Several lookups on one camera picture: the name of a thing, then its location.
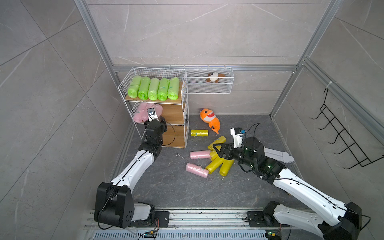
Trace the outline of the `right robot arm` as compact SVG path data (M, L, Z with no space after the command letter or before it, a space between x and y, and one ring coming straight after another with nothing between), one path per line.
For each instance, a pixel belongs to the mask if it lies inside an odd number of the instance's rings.
M324 240L356 240L361 230L362 209L357 204L338 201L300 179L283 162L266 154L257 138L246 138L241 144L213 144L218 156L250 167L261 180L280 188L305 204L312 213L270 202L264 209L266 222L278 222L300 228Z

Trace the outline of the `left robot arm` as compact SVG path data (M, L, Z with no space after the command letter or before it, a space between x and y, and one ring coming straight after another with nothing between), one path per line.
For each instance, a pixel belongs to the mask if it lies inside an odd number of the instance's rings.
M134 159L111 182L102 182L97 188L94 220L100 224L125 229L155 223L155 208L150 204L135 203L132 192L144 174L160 155L163 134L167 131L164 117L149 117L146 133Z

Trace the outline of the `pink roll small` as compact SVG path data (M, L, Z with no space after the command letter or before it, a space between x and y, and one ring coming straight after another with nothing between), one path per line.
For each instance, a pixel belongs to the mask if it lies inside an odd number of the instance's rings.
M133 120L135 123L141 123L142 122L142 114L143 114L143 110L145 108L145 106L147 105L147 103L140 103L135 114L134 114L134 117L133 117Z

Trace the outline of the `green roll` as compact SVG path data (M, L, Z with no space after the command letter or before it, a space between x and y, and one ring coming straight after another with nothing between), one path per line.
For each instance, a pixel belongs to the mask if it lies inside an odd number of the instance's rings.
M151 101L156 101L158 99L157 94L158 94L159 84L160 84L159 79L157 79L157 78L151 79L150 85L149 85L149 90L148 90L148 98Z
M151 83L151 79L149 77L141 78L140 87L138 90L138 97L140 100L145 101L148 99L148 91L149 91L150 83Z
M177 100L179 98L179 87L180 87L180 80L177 77L174 77L170 79L169 88L168 88L168 98L170 100Z
M141 76L134 76L130 82L130 85L127 89L127 94L130 98L137 98L139 95L139 89L141 86Z
M162 78L159 83L159 88L157 91L157 98L159 101L166 101L168 98L168 89L169 89L170 80Z

